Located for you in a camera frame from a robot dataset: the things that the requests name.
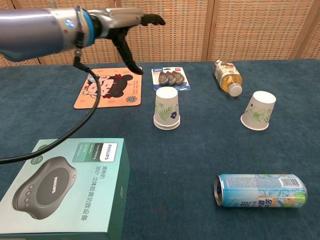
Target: dark teal tablecloth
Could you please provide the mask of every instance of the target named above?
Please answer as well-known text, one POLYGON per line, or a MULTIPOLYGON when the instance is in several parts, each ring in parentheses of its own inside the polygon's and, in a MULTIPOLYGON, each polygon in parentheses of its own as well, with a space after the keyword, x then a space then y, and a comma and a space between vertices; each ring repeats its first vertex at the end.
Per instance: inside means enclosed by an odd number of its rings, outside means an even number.
MULTIPOLYGON (((319 240, 320 61, 237 61, 243 93, 219 90, 212 62, 141 63, 142 103, 101 108, 72 137, 125 138, 131 164, 123 240, 319 240), (181 124, 153 124, 151 68, 183 67, 191 91, 179 92, 181 124), (267 130, 245 128, 240 116, 254 91, 273 93, 267 130), (213 197, 215 175, 290 173, 306 184, 299 209, 223 208, 213 197)), ((122 63, 92 68, 123 67, 122 63)), ((89 110, 74 103, 87 74, 70 65, 0 68, 0 157, 29 153, 55 139, 89 110)), ((22 166, 0 165, 0 198, 22 166)))

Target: paper cup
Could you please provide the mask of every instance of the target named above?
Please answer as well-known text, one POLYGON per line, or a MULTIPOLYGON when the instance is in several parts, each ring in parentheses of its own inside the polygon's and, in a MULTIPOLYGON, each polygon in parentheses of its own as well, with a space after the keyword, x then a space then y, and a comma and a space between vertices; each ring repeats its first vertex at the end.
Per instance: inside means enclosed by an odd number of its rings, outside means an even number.
POLYGON ((162 130, 180 125, 178 91, 174 87, 163 86, 156 91, 153 123, 162 130))
POLYGON ((267 91, 254 92, 240 118, 242 124, 251 130, 267 129, 276 100, 276 97, 267 91))

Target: mouse pad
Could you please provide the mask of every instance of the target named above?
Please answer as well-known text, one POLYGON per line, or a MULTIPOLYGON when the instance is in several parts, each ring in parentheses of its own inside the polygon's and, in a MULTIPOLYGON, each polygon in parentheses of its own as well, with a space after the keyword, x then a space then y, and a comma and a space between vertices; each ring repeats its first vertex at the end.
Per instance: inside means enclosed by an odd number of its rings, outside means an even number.
MULTIPOLYGON (((141 103, 141 75, 131 72, 127 67, 97 68, 92 71, 100 77, 101 95, 98 108, 137 106, 141 103)), ((97 84, 89 74, 74 108, 91 109, 96 98, 97 84)))

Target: wooden lattice screen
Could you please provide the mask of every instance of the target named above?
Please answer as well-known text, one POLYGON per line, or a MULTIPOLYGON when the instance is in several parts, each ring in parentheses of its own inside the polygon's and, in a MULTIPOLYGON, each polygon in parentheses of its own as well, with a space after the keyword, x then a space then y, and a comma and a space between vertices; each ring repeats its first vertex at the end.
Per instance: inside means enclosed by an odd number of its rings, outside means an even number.
POLYGON ((305 59, 315 58, 320 60, 320 7, 305 41, 306 48, 302 57, 305 59))
POLYGON ((161 15, 166 26, 137 26, 127 41, 137 62, 201 61, 208 0, 119 0, 117 7, 161 15))
POLYGON ((317 0, 215 0, 208 60, 288 59, 317 0))

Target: bottle cap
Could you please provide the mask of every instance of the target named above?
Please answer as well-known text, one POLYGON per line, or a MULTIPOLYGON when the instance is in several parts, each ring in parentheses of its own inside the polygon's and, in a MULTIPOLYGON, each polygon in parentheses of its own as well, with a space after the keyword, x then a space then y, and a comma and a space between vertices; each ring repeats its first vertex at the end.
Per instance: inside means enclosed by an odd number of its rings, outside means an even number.
POLYGON ((242 93, 242 87, 239 83, 231 83, 228 86, 228 92, 230 96, 237 97, 242 93))

